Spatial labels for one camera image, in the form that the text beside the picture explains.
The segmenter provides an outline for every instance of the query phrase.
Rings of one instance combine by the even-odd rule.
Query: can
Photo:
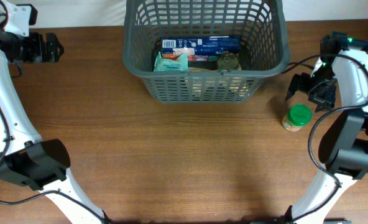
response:
[[[237,70],[239,67],[239,59],[233,53],[225,53],[217,59],[217,67],[220,71]]]
[[[283,127],[288,131],[298,131],[306,126],[313,117],[313,112],[306,105],[295,105],[282,119]]]

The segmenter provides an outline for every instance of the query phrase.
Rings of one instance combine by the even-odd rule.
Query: gray plastic basket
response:
[[[127,1],[122,61],[162,103],[241,103],[290,60],[282,0]],[[240,35],[242,70],[153,72],[162,37]]]

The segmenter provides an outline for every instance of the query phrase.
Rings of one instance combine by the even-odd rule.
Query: wooden tabletop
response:
[[[368,40],[368,20],[287,24],[292,61],[318,54],[332,30]],[[243,104],[163,105],[122,64],[122,27],[39,31],[55,32],[65,54],[56,64],[23,65],[14,86],[43,139],[64,142],[75,179],[113,220],[279,217],[311,183],[317,171],[306,148],[311,125],[291,133],[280,124],[291,105],[316,108],[301,93],[284,102],[292,76],[305,68],[267,79]],[[335,117],[317,130],[315,149]],[[33,194],[0,181],[0,199]],[[368,223],[368,175],[328,217]],[[40,198],[0,205],[0,223],[69,222]]]

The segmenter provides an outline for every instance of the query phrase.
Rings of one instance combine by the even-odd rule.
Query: green jar lid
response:
[[[295,105],[290,108],[288,113],[288,120],[295,126],[305,126],[311,121],[313,112],[306,105]]]

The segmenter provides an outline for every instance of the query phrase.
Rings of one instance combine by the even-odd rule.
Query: small jar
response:
[[[311,121],[313,112],[305,105],[295,105],[290,108],[282,119],[283,127],[288,131],[298,131]]]

